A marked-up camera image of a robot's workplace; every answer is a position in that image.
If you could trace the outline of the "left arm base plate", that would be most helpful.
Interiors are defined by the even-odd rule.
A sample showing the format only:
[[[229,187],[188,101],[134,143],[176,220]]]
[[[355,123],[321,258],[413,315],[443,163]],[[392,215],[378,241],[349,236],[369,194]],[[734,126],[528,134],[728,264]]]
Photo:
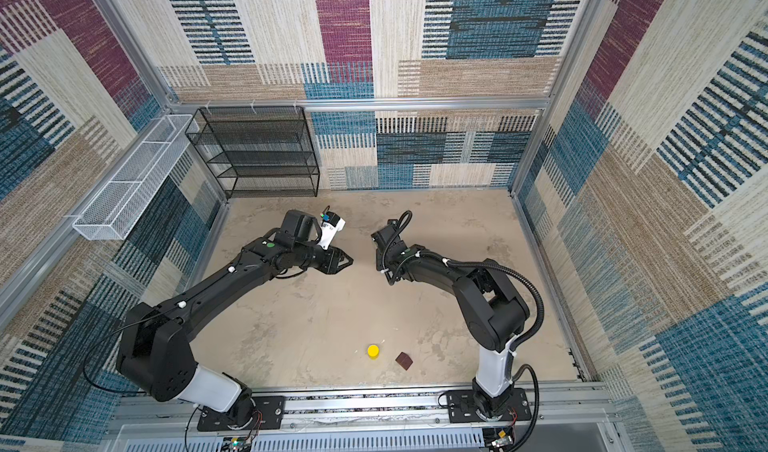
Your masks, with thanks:
[[[256,432],[281,427],[285,396],[255,396],[241,400],[226,412],[204,407],[198,420],[198,432]]]

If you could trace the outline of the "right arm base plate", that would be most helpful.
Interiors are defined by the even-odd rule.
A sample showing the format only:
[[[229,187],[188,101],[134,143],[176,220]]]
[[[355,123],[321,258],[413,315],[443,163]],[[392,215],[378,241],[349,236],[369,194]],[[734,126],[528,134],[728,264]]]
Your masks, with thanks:
[[[511,422],[532,419],[532,402],[522,388],[509,387],[498,397],[482,389],[448,390],[438,396],[438,405],[448,411],[451,423]]]

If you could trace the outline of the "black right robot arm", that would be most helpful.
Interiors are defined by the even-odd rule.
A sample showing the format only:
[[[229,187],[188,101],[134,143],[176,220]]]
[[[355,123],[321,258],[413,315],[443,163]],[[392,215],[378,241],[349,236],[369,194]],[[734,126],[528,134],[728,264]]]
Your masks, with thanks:
[[[461,262],[401,239],[406,220],[391,219],[371,235],[376,269],[393,285],[401,280],[425,283],[451,294],[470,335],[479,344],[472,380],[474,413],[486,421],[513,414],[532,418],[530,403],[515,387],[512,373],[517,349],[540,330],[544,319],[541,294],[519,272],[492,259]]]

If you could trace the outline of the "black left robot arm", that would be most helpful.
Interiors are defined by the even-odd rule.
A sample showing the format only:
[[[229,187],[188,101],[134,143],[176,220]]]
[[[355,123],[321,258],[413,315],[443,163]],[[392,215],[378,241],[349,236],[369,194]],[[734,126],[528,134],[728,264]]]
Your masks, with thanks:
[[[290,210],[280,227],[245,245],[226,266],[156,305],[128,311],[116,358],[117,371],[158,402],[201,406],[217,430],[242,430],[258,416],[251,389],[195,359],[191,343],[243,295],[292,268],[335,275],[353,260],[331,242],[344,220],[325,210],[315,218]]]

